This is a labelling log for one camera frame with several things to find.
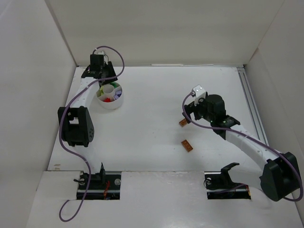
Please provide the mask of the lime green small lego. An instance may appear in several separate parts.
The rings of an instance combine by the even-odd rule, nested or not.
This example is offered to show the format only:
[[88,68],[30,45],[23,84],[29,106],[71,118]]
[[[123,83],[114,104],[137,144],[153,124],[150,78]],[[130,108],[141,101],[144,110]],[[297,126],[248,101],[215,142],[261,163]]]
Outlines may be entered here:
[[104,94],[104,91],[103,91],[103,86],[99,89],[99,91],[100,91],[100,95],[103,95]]

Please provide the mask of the green 2x4 lego brick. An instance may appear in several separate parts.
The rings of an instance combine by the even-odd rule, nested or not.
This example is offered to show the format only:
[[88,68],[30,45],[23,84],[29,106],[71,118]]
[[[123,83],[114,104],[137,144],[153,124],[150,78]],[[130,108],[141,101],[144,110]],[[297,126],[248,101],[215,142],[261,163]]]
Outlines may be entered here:
[[112,85],[114,88],[117,88],[120,86],[118,83],[115,83],[115,82],[110,83],[110,85]]

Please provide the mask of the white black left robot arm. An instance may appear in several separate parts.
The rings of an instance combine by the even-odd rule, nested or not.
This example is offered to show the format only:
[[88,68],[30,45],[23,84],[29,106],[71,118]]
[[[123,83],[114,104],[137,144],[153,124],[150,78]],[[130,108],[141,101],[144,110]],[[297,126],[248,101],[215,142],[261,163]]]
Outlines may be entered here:
[[103,84],[115,81],[113,64],[104,60],[104,53],[91,54],[90,65],[84,70],[77,93],[70,106],[58,109],[58,119],[62,122],[61,140],[73,148],[72,152],[84,160],[89,168],[84,169],[82,179],[85,184],[105,184],[105,170],[89,144],[93,141],[95,130],[89,106]]

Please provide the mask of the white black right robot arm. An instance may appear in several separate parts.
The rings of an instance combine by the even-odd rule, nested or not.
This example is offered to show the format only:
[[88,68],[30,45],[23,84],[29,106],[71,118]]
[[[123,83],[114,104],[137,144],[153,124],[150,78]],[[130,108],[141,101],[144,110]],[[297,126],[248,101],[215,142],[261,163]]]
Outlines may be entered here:
[[190,96],[194,101],[190,104],[182,102],[182,114],[186,122],[212,129],[259,167],[259,171],[251,173],[247,168],[241,168],[240,163],[232,162],[219,171],[207,172],[204,184],[208,190],[224,195],[238,188],[252,186],[272,201],[285,199],[297,202],[304,197],[297,158],[292,153],[281,153],[252,136],[240,121],[226,113],[221,96],[209,95],[207,92],[199,96],[191,92],[187,97]]

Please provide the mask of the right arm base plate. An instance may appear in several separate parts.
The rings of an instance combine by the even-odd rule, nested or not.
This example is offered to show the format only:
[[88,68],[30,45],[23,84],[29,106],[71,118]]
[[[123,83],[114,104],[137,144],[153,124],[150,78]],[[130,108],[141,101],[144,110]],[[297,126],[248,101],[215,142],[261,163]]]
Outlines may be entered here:
[[243,183],[234,183],[227,174],[220,171],[204,172],[204,186],[209,200],[250,200],[249,187]]

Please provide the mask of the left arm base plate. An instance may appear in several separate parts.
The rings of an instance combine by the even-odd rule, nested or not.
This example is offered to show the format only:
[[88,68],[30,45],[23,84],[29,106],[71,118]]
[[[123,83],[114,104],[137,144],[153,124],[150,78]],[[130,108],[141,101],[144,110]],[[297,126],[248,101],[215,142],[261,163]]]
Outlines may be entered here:
[[[104,176],[92,174],[85,200],[119,200],[121,187],[121,172],[106,172]],[[87,187],[88,174],[84,173],[78,183],[76,199],[81,200]]]

